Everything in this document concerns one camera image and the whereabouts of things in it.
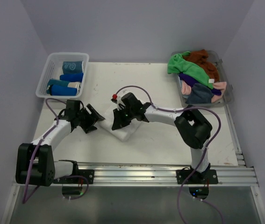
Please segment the white towel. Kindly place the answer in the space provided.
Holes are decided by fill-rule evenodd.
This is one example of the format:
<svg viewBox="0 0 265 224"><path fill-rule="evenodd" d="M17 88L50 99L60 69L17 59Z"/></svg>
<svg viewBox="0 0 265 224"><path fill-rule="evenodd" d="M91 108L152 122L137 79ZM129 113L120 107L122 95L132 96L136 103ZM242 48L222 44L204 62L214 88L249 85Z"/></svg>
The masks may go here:
<svg viewBox="0 0 265 224"><path fill-rule="evenodd" d="M126 141L139 128L139 126L141 125L141 122L134 119L131 121L131 123L128 126L118 129L118 130L112 130L112 125L114 121L114 115L113 115L114 109L115 109L115 106L113 105L107 108L107 110L105 111L103 115L105 120L100 121L99 126L105 129L106 131L108 131L110 134L112 134L119 140Z"/></svg>

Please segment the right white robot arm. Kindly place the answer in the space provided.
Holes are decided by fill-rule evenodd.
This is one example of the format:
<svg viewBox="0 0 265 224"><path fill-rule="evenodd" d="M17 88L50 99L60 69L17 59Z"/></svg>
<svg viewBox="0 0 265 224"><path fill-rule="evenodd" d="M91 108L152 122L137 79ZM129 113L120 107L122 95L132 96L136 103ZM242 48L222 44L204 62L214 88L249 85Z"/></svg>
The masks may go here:
<svg viewBox="0 0 265 224"><path fill-rule="evenodd" d="M205 146L211 135L212 125L197 109L176 112L169 109L155 109L151 103L142 103L131 92L122 97L114 94L111 99L117 104L113 110L114 121L112 130L122 129L130 125L133 120L141 122L157 122L175 126L182 140L191 149L191 178L196 183L202 183L208 177L210 163L204 154Z"/></svg>

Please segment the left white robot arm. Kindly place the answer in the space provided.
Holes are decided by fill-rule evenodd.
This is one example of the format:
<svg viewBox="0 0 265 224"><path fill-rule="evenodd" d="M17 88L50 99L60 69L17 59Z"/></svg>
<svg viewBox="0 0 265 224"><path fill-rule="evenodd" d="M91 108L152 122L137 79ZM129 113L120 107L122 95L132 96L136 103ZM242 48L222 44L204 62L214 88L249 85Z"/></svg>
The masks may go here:
<svg viewBox="0 0 265 224"><path fill-rule="evenodd" d="M81 127L85 133L95 131L95 124L104 121L90 104L80 100L67 100L65 108L55 115L51 127L31 143L18 148L15 180L18 184L50 186L54 180L64 178L69 183L79 180L78 164L73 160L55 161L53 152L61 141Z"/></svg>

